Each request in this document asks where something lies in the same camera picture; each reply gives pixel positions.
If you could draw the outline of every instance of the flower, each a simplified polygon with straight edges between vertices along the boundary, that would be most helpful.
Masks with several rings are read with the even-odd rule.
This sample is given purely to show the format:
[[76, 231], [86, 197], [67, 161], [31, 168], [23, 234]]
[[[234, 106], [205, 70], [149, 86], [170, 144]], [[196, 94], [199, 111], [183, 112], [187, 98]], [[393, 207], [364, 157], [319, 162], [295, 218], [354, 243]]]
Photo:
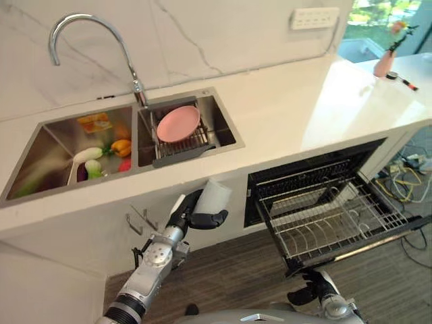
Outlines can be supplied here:
[[399, 20], [398, 22], [395, 22], [391, 27], [391, 33], [398, 34], [401, 30], [405, 29], [406, 27], [407, 27], [407, 23]]

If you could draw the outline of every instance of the dishwasher rack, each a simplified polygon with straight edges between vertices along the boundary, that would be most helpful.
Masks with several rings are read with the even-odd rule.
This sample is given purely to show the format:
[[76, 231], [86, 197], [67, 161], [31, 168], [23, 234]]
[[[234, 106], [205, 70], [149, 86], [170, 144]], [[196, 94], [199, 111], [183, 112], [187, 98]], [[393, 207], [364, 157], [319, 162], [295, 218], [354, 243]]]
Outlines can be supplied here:
[[430, 219], [407, 218], [349, 160], [256, 184], [255, 203], [293, 275], [378, 246]]

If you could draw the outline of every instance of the pink vase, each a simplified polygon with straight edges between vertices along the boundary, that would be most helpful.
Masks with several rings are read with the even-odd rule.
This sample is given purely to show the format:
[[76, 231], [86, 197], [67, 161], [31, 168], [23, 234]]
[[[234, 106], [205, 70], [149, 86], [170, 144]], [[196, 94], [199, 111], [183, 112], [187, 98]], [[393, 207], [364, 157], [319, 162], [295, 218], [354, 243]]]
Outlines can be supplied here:
[[396, 52], [386, 51], [383, 57], [379, 60], [379, 62], [373, 68], [373, 75], [382, 77], [390, 72], [392, 69], [394, 57], [396, 56]]

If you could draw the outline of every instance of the white radish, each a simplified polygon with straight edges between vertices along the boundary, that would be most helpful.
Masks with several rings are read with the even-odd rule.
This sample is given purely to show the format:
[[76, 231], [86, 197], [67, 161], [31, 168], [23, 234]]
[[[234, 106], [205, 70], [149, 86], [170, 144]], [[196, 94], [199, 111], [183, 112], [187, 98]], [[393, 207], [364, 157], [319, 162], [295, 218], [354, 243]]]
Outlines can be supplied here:
[[88, 160], [98, 159], [103, 155], [103, 151], [99, 147], [90, 147], [87, 148], [74, 156], [74, 163], [81, 164], [85, 163]]

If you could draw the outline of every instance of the faucet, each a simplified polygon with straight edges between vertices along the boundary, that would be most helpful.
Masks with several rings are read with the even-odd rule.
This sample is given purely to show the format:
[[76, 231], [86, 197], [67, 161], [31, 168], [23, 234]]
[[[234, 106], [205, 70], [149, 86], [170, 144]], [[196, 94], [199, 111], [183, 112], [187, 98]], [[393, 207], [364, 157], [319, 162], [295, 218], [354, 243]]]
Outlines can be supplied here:
[[123, 38], [120, 36], [120, 33], [113, 25], [111, 25], [109, 22], [106, 22], [94, 15], [89, 15], [87, 13], [71, 13], [67, 16], [62, 17], [58, 22], [55, 23], [53, 26], [53, 29], [51, 29], [51, 32], [49, 33], [49, 41], [48, 41], [48, 52], [51, 57], [51, 61], [53, 62], [53, 65], [60, 65], [60, 60], [57, 55], [57, 39], [59, 38], [59, 35], [61, 31], [70, 23], [75, 22], [76, 20], [90, 20], [91, 22], [96, 22], [102, 26], [104, 26], [106, 29], [108, 29], [112, 35], [115, 37], [117, 42], [119, 43], [121, 47], [121, 51], [123, 52], [123, 56], [126, 59], [126, 62], [128, 63], [128, 67], [130, 70], [130, 73], [132, 75], [133, 81], [132, 81], [132, 88], [136, 97], [136, 100], [138, 103], [143, 106], [147, 107], [147, 99], [144, 95], [144, 87], [142, 86], [142, 82], [136, 75], [134, 66], [132, 64], [132, 61], [129, 56], [128, 49], [126, 48], [126, 44], [123, 41]]

